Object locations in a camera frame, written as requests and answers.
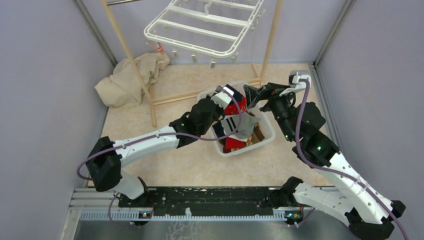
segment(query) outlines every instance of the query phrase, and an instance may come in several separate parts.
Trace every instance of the gray wall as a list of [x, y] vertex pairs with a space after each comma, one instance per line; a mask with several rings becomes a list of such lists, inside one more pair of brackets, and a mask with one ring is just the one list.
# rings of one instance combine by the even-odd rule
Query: gray wall
[[424, 2], [358, 0], [319, 67], [347, 159], [406, 204], [410, 239], [424, 239], [423, 66]]
[[106, 111], [93, 87], [111, 70], [71, 0], [2, 2], [0, 239], [60, 237]]
[[[99, 30], [109, 44], [112, 52], [120, 61], [126, 58], [124, 50], [111, 27], [109, 19], [103, 9], [100, 0], [83, 0]], [[170, 0], [143, 0], [126, 4], [110, 6], [123, 35], [134, 56], [151, 52], [145, 42], [144, 28], [171, 2]], [[247, 3], [247, 0], [237, 0], [238, 3]], [[190, 0], [188, 8], [203, 11], [204, 2]], [[281, 18], [278, 25], [278, 32], [275, 37], [274, 48], [270, 56], [271, 62], [305, 62], [313, 61], [318, 55], [321, 46], [331, 30], [332, 25], [342, 9], [344, 0], [284, 0]], [[248, 34], [239, 48], [238, 62], [262, 62], [267, 45], [268, 34], [272, 23], [276, 0], [265, 0], [262, 7], [266, 13], [259, 20], [259, 25], [253, 34]], [[249, 15], [247, 11], [224, 9], [217, 5], [212, 5], [211, 14], [224, 17], [238, 18], [246, 20]], [[208, 28], [209, 30], [225, 34], [233, 34], [232, 28], [217, 27], [213, 23], [196, 21], [184, 16], [170, 16], [170, 21], [191, 25], [198, 28]], [[222, 40], [213, 40], [210, 37], [198, 36], [197, 34], [181, 34], [181, 31], [169, 28], [164, 32], [165, 36], [172, 36], [183, 41], [194, 41], [202, 44], [203, 47], [220, 49]], [[171, 47], [164, 46], [168, 52], [172, 52]], [[191, 64], [191, 52], [183, 49], [179, 50], [180, 58], [171, 63]], [[200, 63], [209, 63], [211, 58], [199, 55]], [[217, 62], [231, 62], [230, 59], [217, 59]]]

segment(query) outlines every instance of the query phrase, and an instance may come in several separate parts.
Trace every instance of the crumpled cloth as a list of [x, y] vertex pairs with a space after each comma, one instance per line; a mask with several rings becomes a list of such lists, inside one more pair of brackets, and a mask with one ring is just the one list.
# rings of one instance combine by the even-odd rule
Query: crumpled cloth
[[[159, 52], [145, 53], [134, 61], [147, 88], [149, 83], [158, 81], [159, 70], [170, 64], [168, 55]], [[113, 74], [100, 80], [94, 88], [108, 107], [137, 106], [143, 101], [144, 90], [127, 58], [120, 61]]]

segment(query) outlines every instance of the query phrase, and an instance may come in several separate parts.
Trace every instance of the wooden pole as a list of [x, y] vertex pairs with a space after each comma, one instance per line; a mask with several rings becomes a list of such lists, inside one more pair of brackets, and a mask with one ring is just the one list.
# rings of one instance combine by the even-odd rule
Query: wooden pole
[[277, 3], [275, 5], [274, 17], [272, 17], [271, 31], [269, 32], [268, 43], [266, 45], [265, 57], [263, 58], [262, 69], [260, 70], [261, 82], [263, 82], [265, 79], [265, 72], [267, 70], [268, 61], [270, 60], [271, 50], [273, 49], [274, 38], [276, 36], [282, 7], [283, 0], [277, 0]]
[[118, 25], [118, 22], [114, 16], [114, 14], [112, 13], [111, 9], [108, 6], [108, 3], [106, 2], [106, 0], [101, 0], [101, 4], [104, 7], [104, 11], [106, 12], [107, 17], [109, 18], [110, 24], [112, 25], [112, 28], [115, 30], [115, 33], [120, 41], [120, 44], [123, 47], [123, 50], [126, 54], [126, 57], [128, 58], [128, 60], [131, 62], [131, 66], [135, 71], [135, 75], [138, 78], [138, 81], [141, 84], [141, 87], [144, 90], [144, 94], [148, 100], [148, 102], [152, 105], [153, 104], [153, 100], [152, 100], [152, 96], [150, 95], [149, 89], [147, 88], [147, 86], [145, 85], [142, 76], [140, 75], [139, 69], [137, 68], [136, 62], [134, 61], [133, 55], [131, 54], [130, 48], [128, 47], [127, 42], [125, 41], [124, 35], [122, 34], [122, 31]]
[[257, 78], [260, 78], [260, 77], [261, 77], [261, 75], [259, 75], [259, 71], [258, 71], [258, 69], [256, 68], [256, 65], [255, 65], [254, 63], [252, 63], [252, 69], [253, 69], [254, 75], [255, 75]]
[[[249, 83], [250, 85], [261, 85], [261, 79], [259, 77], [253, 78], [253, 79], [248, 80], [247, 83]], [[199, 89], [199, 90], [196, 90], [196, 91], [190, 91], [190, 92], [186, 92], [186, 93], [181, 93], [181, 94], [176, 94], [176, 95], [166, 96], [166, 97], [161, 97], [161, 98], [154, 98], [153, 104], [156, 106], [156, 105], [181, 101], [181, 100], [185, 100], [185, 99], [196, 98], [199, 93], [206, 91], [206, 90], [209, 90], [209, 89], [211, 89], [211, 88]]]

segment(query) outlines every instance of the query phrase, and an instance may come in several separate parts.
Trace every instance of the white plastic hanger rack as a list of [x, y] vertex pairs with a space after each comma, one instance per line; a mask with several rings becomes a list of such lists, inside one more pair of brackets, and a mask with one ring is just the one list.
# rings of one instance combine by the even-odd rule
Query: white plastic hanger rack
[[[199, 93], [208, 90], [208, 88], [205, 89], [198, 89], [195, 91], [190, 91], [190, 92], [185, 92], [185, 93], [179, 93], [179, 94], [175, 94], [175, 95], [171, 95], [171, 96], [165, 96], [165, 97], [153, 97], [152, 95], [152, 86], [151, 84], [149, 84], [148, 86], [145, 85], [142, 76], [139, 73], [139, 69], [137, 67], [136, 62], [134, 61], [134, 57], [133, 54], [131, 53], [130, 47], [127, 44], [127, 41], [125, 41], [124, 35], [121, 31], [121, 28], [119, 27], [119, 24], [111, 10], [111, 6], [118, 6], [120, 4], [128, 4], [128, 3], [132, 3], [132, 2], [138, 2], [140, 0], [115, 0], [115, 1], [108, 1], [108, 0], [100, 0], [101, 4], [103, 5], [104, 11], [107, 15], [107, 17], [109, 18], [110, 24], [113, 28], [113, 30], [116, 33], [116, 36], [119, 39], [120, 44], [122, 45], [122, 48], [125, 52], [126, 57], [128, 58], [129, 62], [131, 63], [132, 69], [135, 72], [135, 75], [138, 78], [138, 81], [141, 84], [141, 87], [144, 90], [145, 93], [145, 98], [147, 99], [148, 103], [150, 104], [150, 116], [151, 116], [151, 124], [153, 127], [156, 127], [156, 111], [155, 111], [155, 106], [157, 105], [162, 105], [162, 104], [167, 104], [167, 103], [172, 103], [172, 102], [176, 102], [176, 101], [181, 101], [184, 99], [191, 99], [191, 98], [196, 98], [198, 96]], [[217, 32], [213, 32], [213, 31], [208, 31], [205, 29], [199, 29], [199, 28], [194, 28], [194, 27], [188, 27], [185, 26], [183, 24], [178, 24], [176, 22], [171, 22], [171, 21], [166, 21], [166, 19], [164, 20], [164, 16], [166, 15], [166, 13], [169, 13], [170, 11], [180, 11], [181, 12], [181, 7], [175, 6], [175, 4], [178, 2], [178, 0], [173, 0], [169, 6], [164, 9], [161, 14], [159, 14], [159, 16], [157, 16], [154, 21], [152, 23], [150, 23], [147, 28], [145, 29], [145, 33], [149, 33], [148, 35], [154, 35], [154, 26], [156, 26], [157, 24], [159, 24], [158, 20], [162, 20], [162, 23], [168, 24], [168, 22], [170, 22], [170, 24], [172, 26], [170, 27], [174, 27], [174, 26], [182, 26], [183, 29], [186, 29], [187, 27], [191, 30], [191, 31], [195, 31], [195, 33], [197, 33], [197, 31], [202, 32], [202, 34], [204, 35], [212, 35], [211, 37], [217, 37], [220, 36], [219, 38], [224, 38], [223, 40], [229, 39], [229, 41], [233, 42], [233, 45], [231, 47], [231, 49], [229, 51], [226, 52], [219, 52], [219, 51], [214, 51], [212, 49], [207, 49], [204, 47], [199, 47], [199, 46], [195, 46], [192, 44], [188, 44], [188, 43], [184, 43], [184, 42], [180, 42], [180, 41], [175, 41], [172, 43], [167, 43], [166, 41], [164, 41], [164, 39], [167, 39], [168, 41], [172, 41], [172, 39], [169, 38], [157, 38], [159, 36], [155, 36], [155, 38], [150, 38], [148, 35], [146, 35], [146, 37], [148, 39], [151, 39], [153, 41], [159, 42], [159, 43], [165, 43], [165, 44], [169, 44], [174, 46], [172, 49], [172, 55], [175, 58], [178, 58], [179, 54], [178, 54], [178, 50], [177, 48], [184, 48], [184, 49], [189, 49], [192, 50], [193, 54], [191, 55], [191, 58], [193, 59], [194, 62], [197, 62], [197, 56], [196, 53], [203, 53], [203, 54], [207, 54], [207, 53], [214, 53], [214, 54], [220, 54], [220, 58], [225, 58], [225, 53], [226, 56], [230, 57], [231, 60], [233, 62], [235, 62], [237, 60], [237, 47], [239, 46], [240, 42], [242, 41], [243, 37], [245, 36], [245, 34], [248, 32], [249, 28], [251, 30], [254, 29], [255, 25], [256, 25], [256, 21], [258, 20], [257, 18], [259, 18], [263, 12], [259, 12], [259, 9], [262, 5], [262, 3], [264, 2], [264, 0], [258, 0], [257, 4], [255, 6], [249, 5], [251, 4], [250, 0], [243, 0], [246, 1], [248, 4], [241, 4], [241, 3], [235, 3], [234, 0], [230, 1], [224, 1], [224, 0], [192, 0], [192, 1], [201, 1], [201, 2], [205, 2], [207, 3], [205, 5], [206, 11], [205, 12], [199, 12], [199, 11], [192, 11], [189, 10], [188, 13], [192, 14], [193, 12], [196, 13], [195, 16], [196, 18], [200, 18], [204, 21], [209, 21], [212, 22], [214, 21], [214, 23], [216, 23], [217, 21], [221, 21], [224, 22], [224, 25], [234, 25], [234, 24], [241, 24], [243, 23], [243, 27], [241, 29], [241, 32], [238, 33], [237, 36], [230, 36], [230, 35], [226, 35], [226, 34], [221, 34], [221, 33], [217, 33]], [[234, 9], [246, 9], [246, 10], [251, 10], [252, 13], [248, 19], [248, 21], [243, 21], [243, 20], [237, 20], [237, 19], [232, 19], [232, 18], [227, 18], [227, 17], [222, 17], [222, 16], [216, 16], [213, 14], [209, 14], [209, 7], [212, 4], [216, 4], [216, 5], [221, 5], [221, 6], [225, 6], [225, 7], [229, 7], [229, 8], [234, 8]], [[265, 50], [265, 55], [263, 57], [263, 63], [262, 63], [262, 68], [260, 70], [260, 72], [258, 71], [256, 65], [254, 63], [252, 63], [251, 67], [253, 70], [253, 73], [255, 75], [254, 78], [247, 80], [247, 82], [250, 85], [259, 85], [261, 86], [263, 84], [263, 79], [265, 79], [265, 72], [267, 70], [267, 65], [268, 62], [270, 60], [270, 55], [271, 55], [271, 50], [273, 48], [273, 43], [274, 43], [274, 38], [276, 36], [276, 32], [277, 32], [277, 26], [279, 23], [279, 19], [280, 19], [280, 14], [281, 14], [281, 10], [283, 7], [283, 0], [276, 0], [275, 3], [275, 8], [274, 8], [274, 14], [272, 17], [272, 24], [270, 26], [270, 32], [269, 32], [269, 37], [268, 37], [268, 43], [266, 44], [266, 50]], [[212, 60], [210, 61], [210, 66], [211, 68], [215, 67], [215, 58], [218, 58], [217, 56], [213, 56], [212, 55]]]
[[[161, 44], [167, 44], [175, 48], [190, 50], [194, 53], [205, 54], [213, 58], [231, 58], [231, 57], [235, 58], [237, 49], [240, 43], [245, 38], [246, 34], [249, 32], [249, 29], [254, 27], [253, 25], [254, 25], [254, 22], [257, 21], [257, 17], [261, 16], [259, 10], [262, 6], [262, 3], [264, 2], [264, 0], [258, 0], [256, 5], [253, 6], [253, 5], [242, 4], [242, 3], [232, 2], [232, 1], [225, 1], [225, 0], [195, 0], [195, 1], [206, 3], [204, 6], [204, 12], [201, 12], [201, 11], [190, 10], [187, 8], [177, 6], [177, 4], [179, 4], [180, 1], [181, 0], [172, 0], [171, 3], [149, 25], [147, 25], [147, 27], [144, 29], [145, 37], [149, 40], [159, 42]], [[251, 11], [251, 14], [248, 20], [246, 21], [234, 19], [230, 17], [213, 15], [209, 13], [209, 7], [212, 4], [221, 5], [231, 9], [242, 9], [242, 10]], [[210, 31], [210, 30], [193, 27], [193, 26], [180, 24], [177, 22], [167, 20], [166, 16], [168, 13], [181, 14], [181, 15], [188, 16], [194, 19], [203, 20], [205, 22], [239, 27], [240, 32], [235, 32], [235, 36], [234, 36], [234, 35], [223, 34], [223, 33], [215, 32], [215, 31]], [[171, 39], [169, 37], [159, 36], [156, 34], [156, 31], [155, 31], [158, 25], [164, 26], [165, 28], [168, 28], [168, 27], [176, 28], [183, 31], [188, 31], [188, 32], [197, 33], [201, 35], [206, 35], [212, 38], [221, 39], [224, 41], [230, 41], [232, 42], [232, 45], [226, 51], [218, 51], [218, 50], [198, 46], [195, 44], [179, 41], [176, 39]]]

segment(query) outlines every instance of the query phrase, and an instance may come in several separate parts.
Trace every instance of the purple cable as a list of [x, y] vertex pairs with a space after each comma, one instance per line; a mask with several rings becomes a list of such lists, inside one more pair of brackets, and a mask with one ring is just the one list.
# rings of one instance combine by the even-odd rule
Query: purple cable
[[[224, 93], [226, 93], [230, 98], [231, 98], [231, 100], [234, 102], [234, 104], [235, 104], [235, 106], [237, 107], [237, 110], [238, 110], [238, 115], [239, 115], [239, 118], [238, 118], [238, 123], [237, 123], [237, 126], [234, 128], [234, 130], [233, 131], [231, 131], [231, 132], [229, 132], [227, 135], [225, 135], [225, 136], [221, 136], [221, 137], [217, 137], [217, 138], [204, 138], [204, 137], [200, 137], [200, 136], [196, 136], [196, 135], [192, 135], [192, 134], [188, 134], [188, 133], [183, 133], [183, 132], [166, 132], [166, 133], [159, 133], [158, 134], [158, 136], [159, 137], [162, 137], [162, 136], [186, 136], [186, 137], [190, 137], [190, 138], [194, 138], [194, 139], [197, 139], [197, 140], [202, 140], [202, 141], [219, 141], [219, 140], [221, 140], [221, 139], [225, 139], [225, 138], [227, 138], [227, 137], [229, 137], [229, 136], [231, 136], [231, 135], [233, 135], [233, 134], [235, 134], [236, 132], [237, 132], [237, 130], [239, 129], [239, 127], [240, 127], [240, 125], [242, 124], [242, 110], [240, 109], [240, 105], [239, 105], [239, 103], [237, 102], [237, 100], [230, 94], [230, 93], [228, 93], [224, 88], [222, 88], [221, 86], [218, 86], [217, 87], [217, 89], [219, 90], [219, 91], [222, 91], [222, 92], [224, 92]], [[115, 150], [118, 150], [118, 149], [121, 149], [121, 148], [126, 148], [126, 147], [128, 147], [128, 146], [130, 146], [130, 145], [133, 145], [133, 144], [137, 144], [137, 143], [140, 143], [140, 142], [143, 142], [143, 141], [146, 141], [146, 140], [149, 140], [149, 139], [153, 139], [153, 138], [156, 138], [157, 136], [156, 135], [150, 135], [150, 136], [146, 136], [146, 137], [143, 137], [143, 138], [140, 138], [140, 139], [137, 139], [137, 140], [134, 140], [134, 141], [130, 141], [130, 142], [128, 142], [128, 143], [125, 143], [123, 146], [121, 145], [121, 146], [115, 146], [115, 147], [111, 147], [111, 148], [108, 148], [108, 149], [105, 149], [105, 150], [102, 150], [102, 151], [99, 151], [99, 152], [97, 152], [97, 153], [95, 153], [95, 154], [93, 154], [93, 155], [91, 155], [91, 156], [89, 156], [89, 157], [87, 157], [87, 159], [85, 159], [84, 161], [82, 161], [79, 165], [78, 165], [78, 167], [76, 168], [76, 175], [78, 175], [78, 177], [80, 177], [80, 178], [82, 178], [82, 179], [85, 179], [85, 180], [91, 180], [91, 178], [89, 178], [89, 177], [86, 177], [86, 176], [83, 176], [81, 173], [80, 173], [80, 170], [81, 170], [81, 168], [88, 162], [88, 161], [90, 161], [90, 160], [92, 160], [92, 159], [95, 159], [96, 157], [98, 157], [98, 156], [100, 156], [100, 155], [102, 155], [102, 154], [105, 154], [105, 153], [108, 153], [108, 152], [110, 152], [110, 151], [115, 151]]]
[[314, 208], [312, 208], [312, 210], [310, 210], [308, 213], [307, 213], [307, 215], [306, 215], [306, 217], [301, 221], [301, 222], [299, 222], [298, 224], [297, 224], [297, 226], [302, 226], [302, 224], [304, 224], [311, 216], [312, 216], [312, 214], [315, 212], [315, 207]]
[[112, 201], [110, 201], [110, 203], [109, 203], [109, 209], [107, 210], [107, 217], [109, 218], [109, 221], [115, 226], [115, 227], [118, 227], [118, 228], [120, 228], [120, 229], [129, 229], [129, 228], [131, 228], [131, 225], [129, 225], [129, 226], [121, 226], [121, 225], [119, 225], [119, 224], [117, 224], [113, 219], [112, 219], [112, 213], [111, 213], [111, 210], [112, 210], [112, 205], [114, 204], [114, 201], [115, 201], [115, 199], [117, 199], [118, 198], [118, 192], [116, 193], [116, 194], [114, 194], [113, 195], [113, 198], [112, 198]]
[[[304, 115], [304, 111], [305, 111], [305, 105], [306, 105], [306, 100], [308, 98], [308, 94], [309, 94], [309, 90], [311, 88], [311, 84], [309, 83], [308, 80], [306, 79], [300, 79], [299, 80], [302, 83], [306, 83], [306, 89], [305, 89], [305, 93], [303, 95], [303, 100], [302, 103], [300, 104], [300, 111], [299, 111], [299, 116], [297, 117], [297, 122], [296, 122], [296, 131], [295, 131], [295, 141], [296, 141], [296, 149], [297, 152], [299, 153], [300, 158], [302, 159], [302, 161], [307, 164], [309, 167], [313, 168], [313, 169], [318, 169], [321, 171], [326, 171], [326, 172], [331, 172], [337, 175], [341, 175], [343, 177], [346, 177], [354, 182], [358, 181], [357, 178], [346, 174], [342, 171], [337, 171], [334, 169], [329, 169], [329, 168], [324, 168], [318, 165], [313, 164], [312, 162], [310, 162], [309, 160], [307, 160], [307, 158], [305, 157], [304, 153], [302, 152], [301, 149], [301, 143], [300, 143], [300, 132], [301, 132], [301, 122], [302, 122], [302, 117]], [[379, 197], [377, 197], [377, 195], [374, 194], [373, 191], [371, 191], [364, 183], [362, 182], [358, 182], [358, 184], [364, 188], [366, 190], [367, 193], [369, 193], [369, 195], [371, 195], [371, 197], [373, 199], [375, 199], [375, 201], [377, 201], [378, 204], [380, 204], [380, 206], [388, 213], [388, 215], [393, 219], [393, 221], [396, 223], [396, 225], [399, 227], [400, 231], [402, 232], [403, 238], [405, 240], [409, 240], [407, 231], [405, 230], [404, 226], [402, 225], [402, 223], [399, 221], [399, 219], [392, 213], [392, 211], [389, 210], [389, 208], [383, 203], [383, 201], [380, 200]]]
[[340, 224], [343, 225], [343, 227], [350, 233], [350, 235], [352, 235], [355, 239], [360, 240], [353, 232], [351, 232], [348, 226], [346, 226], [343, 222], [340, 222]]

